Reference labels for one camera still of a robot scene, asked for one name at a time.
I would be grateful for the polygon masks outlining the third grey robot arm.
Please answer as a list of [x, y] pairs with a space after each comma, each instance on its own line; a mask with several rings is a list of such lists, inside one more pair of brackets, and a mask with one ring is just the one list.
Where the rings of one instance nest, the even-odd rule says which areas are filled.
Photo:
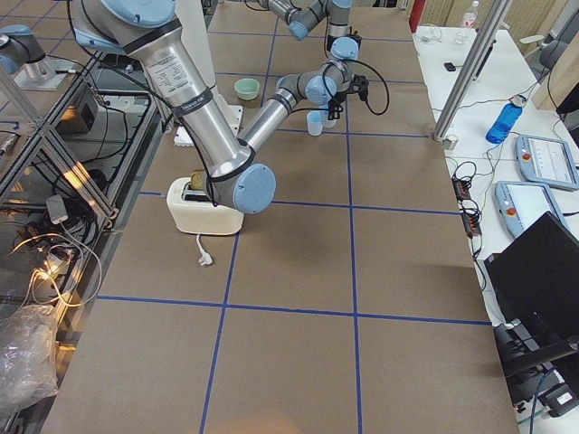
[[23, 24], [1, 28], [1, 66], [23, 90], [57, 90], [64, 75], [38, 43], [33, 32]]

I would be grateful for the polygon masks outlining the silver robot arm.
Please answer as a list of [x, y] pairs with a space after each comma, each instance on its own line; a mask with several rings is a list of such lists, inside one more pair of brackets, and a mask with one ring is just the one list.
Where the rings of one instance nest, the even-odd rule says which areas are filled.
[[304, 9], [291, 1], [257, 1], [259, 7], [245, 5], [253, 11], [272, 12], [287, 26], [290, 34], [302, 41], [324, 20], [327, 21], [325, 50], [333, 58], [344, 61], [357, 61], [362, 38], [356, 32], [349, 32], [352, 1], [327, 0], [313, 1]]
[[255, 160], [260, 148], [303, 99], [318, 111], [327, 109], [327, 118], [336, 116], [337, 103], [355, 77], [350, 63], [360, 46], [358, 37], [346, 31], [349, 1], [315, 1], [306, 9], [288, 1], [263, 1], [261, 6], [283, 19], [298, 40], [327, 19], [330, 57], [316, 71], [282, 78], [240, 134], [230, 128], [182, 42], [175, 2], [73, 1], [69, 7], [79, 45], [127, 55], [141, 64], [158, 98], [194, 140], [209, 199], [243, 213], [262, 212], [275, 194], [274, 173]]

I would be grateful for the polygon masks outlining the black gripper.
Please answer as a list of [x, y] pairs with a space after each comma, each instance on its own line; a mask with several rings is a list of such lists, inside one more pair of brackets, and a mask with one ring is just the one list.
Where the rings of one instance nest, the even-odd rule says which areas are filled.
[[340, 118], [344, 111], [343, 104], [347, 99], [347, 91], [337, 92], [327, 104], [327, 117]]

